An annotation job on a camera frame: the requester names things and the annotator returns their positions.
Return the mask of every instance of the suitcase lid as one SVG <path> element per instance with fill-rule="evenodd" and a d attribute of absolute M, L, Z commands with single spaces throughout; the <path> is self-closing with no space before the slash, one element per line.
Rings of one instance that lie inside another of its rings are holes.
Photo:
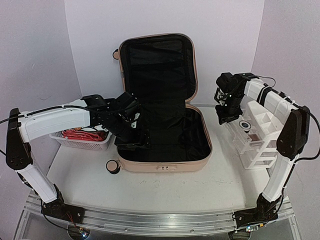
<path fill-rule="evenodd" d="M 131 38 L 113 53 L 124 90 L 139 101 L 191 101 L 198 91 L 194 45 L 183 34 Z"/>

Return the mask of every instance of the wall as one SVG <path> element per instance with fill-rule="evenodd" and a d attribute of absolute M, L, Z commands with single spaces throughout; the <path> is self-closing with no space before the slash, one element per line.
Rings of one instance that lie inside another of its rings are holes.
<path fill-rule="evenodd" d="M 71 52 L 64 0 L 0 2 L 0 120 L 12 108 L 37 110 L 81 96 Z M 7 124 L 0 125 L 0 148 L 6 149 Z M 46 172 L 58 143 L 47 137 L 31 143 Z M 13 238 L 29 188 L 0 155 L 0 237 Z"/>
<path fill-rule="evenodd" d="M 306 105 L 320 119 L 320 4 L 317 0 L 266 0 L 252 72 L 276 78 L 275 89 Z M 319 133 L 311 124 L 304 156 L 314 156 Z M 320 161 L 297 165 L 288 195 L 302 238 L 319 239 Z"/>
<path fill-rule="evenodd" d="M 195 45 L 199 92 L 194 103 L 213 104 L 222 72 L 252 68 L 264 0 L 65 0 L 75 68 L 82 94 L 123 92 L 112 53 L 126 39 L 183 33 Z"/>

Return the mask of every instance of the suitcase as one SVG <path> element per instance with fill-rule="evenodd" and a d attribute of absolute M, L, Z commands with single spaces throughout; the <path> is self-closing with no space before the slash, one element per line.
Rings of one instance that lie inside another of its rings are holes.
<path fill-rule="evenodd" d="M 114 51 L 123 87 L 141 104 L 138 125 L 149 130 L 149 149 L 118 148 L 131 172 L 192 172 L 202 169 L 212 143 L 202 113 L 188 104 L 197 94 L 195 49 L 183 34 L 132 38 Z"/>

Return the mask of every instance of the robotic arm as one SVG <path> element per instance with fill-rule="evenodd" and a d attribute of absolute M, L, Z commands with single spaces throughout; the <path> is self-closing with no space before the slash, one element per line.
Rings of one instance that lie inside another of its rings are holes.
<path fill-rule="evenodd" d="M 276 142 L 278 154 L 274 170 L 257 199 L 257 207 L 234 213 L 238 228 L 275 220 L 278 218 L 276 204 L 283 198 L 295 160 L 308 140 L 309 109 L 298 106 L 286 94 L 274 90 L 252 73 L 222 73 L 216 83 L 214 99 L 220 103 L 215 107 L 220 125 L 242 115 L 240 103 L 244 96 L 264 106 L 284 125 Z"/>
<path fill-rule="evenodd" d="M 75 223 L 81 223 L 84 209 L 64 203 L 58 187 L 41 172 L 31 152 L 29 142 L 41 136 L 72 128 L 102 125 L 116 136 L 118 148 L 134 150 L 148 145 L 148 133 L 132 127 L 138 120 L 139 104 L 135 97 L 125 92 L 117 99 L 103 99 L 100 95 L 61 106 L 33 112 L 10 112 L 6 163 L 18 173 L 22 181 L 33 188 L 44 202 L 45 215 Z"/>

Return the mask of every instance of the plastic basket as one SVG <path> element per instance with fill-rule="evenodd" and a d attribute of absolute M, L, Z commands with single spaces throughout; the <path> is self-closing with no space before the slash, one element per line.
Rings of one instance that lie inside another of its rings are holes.
<path fill-rule="evenodd" d="M 96 151 L 105 151 L 109 147 L 111 135 L 112 134 L 108 132 L 108 135 L 104 141 L 66 139 L 63 137 L 63 134 L 60 131 L 52 133 L 49 136 L 50 138 L 57 140 L 62 146 Z"/>

